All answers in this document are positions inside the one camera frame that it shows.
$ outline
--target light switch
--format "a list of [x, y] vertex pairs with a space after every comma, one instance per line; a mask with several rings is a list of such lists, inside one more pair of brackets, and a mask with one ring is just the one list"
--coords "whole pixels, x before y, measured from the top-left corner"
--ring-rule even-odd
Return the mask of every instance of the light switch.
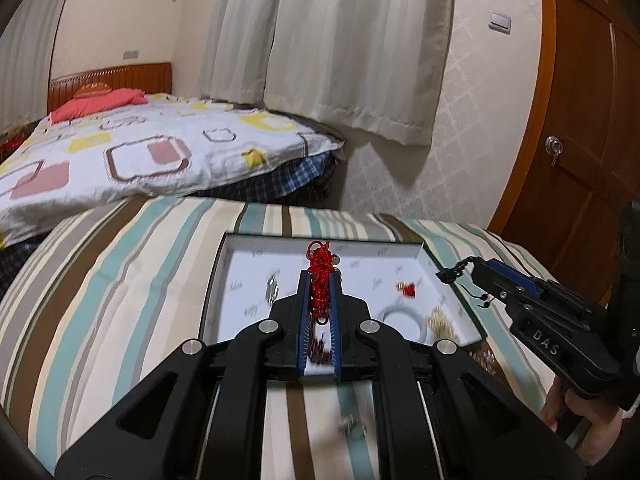
[[509, 34], [511, 32], [511, 17], [501, 12], [490, 10], [489, 28]]

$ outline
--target white curtain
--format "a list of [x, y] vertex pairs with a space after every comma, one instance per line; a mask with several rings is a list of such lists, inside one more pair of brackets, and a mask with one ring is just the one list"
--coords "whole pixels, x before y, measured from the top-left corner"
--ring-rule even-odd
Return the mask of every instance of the white curtain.
[[223, 0], [203, 94], [429, 146], [453, 0]]
[[65, 0], [23, 0], [0, 36], [0, 134], [47, 115], [53, 43]]
[[236, 103], [262, 101], [278, 0], [218, 0], [201, 94]]

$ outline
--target striped bedsheet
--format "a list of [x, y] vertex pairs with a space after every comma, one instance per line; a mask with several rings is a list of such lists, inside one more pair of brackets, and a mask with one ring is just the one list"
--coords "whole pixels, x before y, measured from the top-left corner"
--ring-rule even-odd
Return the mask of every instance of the striped bedsheet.
[[[425, 241], [446, 267], [472, 254], [548, 278], [523, 248], [472, 225], [225, 200], [133, 198], [66, 219], [0, 304], [0, 402], [53, 471], [60, 454], [185, 339], [198, 336], [225, 232]], [[480, 294], [468, 275], [460, 283]], [[499, 376], [539, 411], [552, 373], [508, 332], [504, 305], [476, 307]], [[341, 416], [367, 429], [345, 436]], [[262, 477], [377, 478], [370, 384], [269, 389]]]

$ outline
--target silver jewelry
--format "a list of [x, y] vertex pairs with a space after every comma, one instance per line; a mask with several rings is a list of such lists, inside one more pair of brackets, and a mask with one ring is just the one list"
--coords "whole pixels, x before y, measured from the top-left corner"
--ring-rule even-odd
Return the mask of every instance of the silver jewelry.
[[349, 415], [340, 417], [340, 422], [338, 423], [338, 428], [340, 429], [341, 432], [343, 432], [345, 434], [345, 436], [347, 436], [347, 438], [349, 438], [351, 436], [351, 431], [353, 431], [353, 429], [356, 428], [357, 426], [360, 426], [362, 428], [362, 437], [366, 436], [366, 434], [367, 434], [366, 428], [353, 415], [353, 413], [350, 413]]
[[276, 275], [272, 274], [269, 276], [267, 280], [267, 291], [264, 295], [264, 299], [267, 300], [269, 306], [273, 306], [273, 302], [276, 301], [278, 297], [278, 280], [276, 280]]
[[469, 355], [476, 361], [482, 368], [484, 368], [491, 375], [496, 374], [496, 360], [495, 355], [491, 350], [485, 350], [481, 354], [476, 354], [474, 352], [469, 352]]

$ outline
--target pillow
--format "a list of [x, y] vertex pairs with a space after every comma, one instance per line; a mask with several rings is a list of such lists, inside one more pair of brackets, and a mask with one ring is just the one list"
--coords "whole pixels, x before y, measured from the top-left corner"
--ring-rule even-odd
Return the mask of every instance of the pillow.
[[74, 94], [74, 99], [105, 95], [109, 92], [111, 92], [111, 87], [107, 85], [107, 83], [89, 83], [87, 85], [84, 85]]
[[49, 124], [71, 121], [126, 105], [146, 105], [147, 102], [145, 93], [140, 89], [118, 88], [105, 95], [71, 99], [50, 113]]

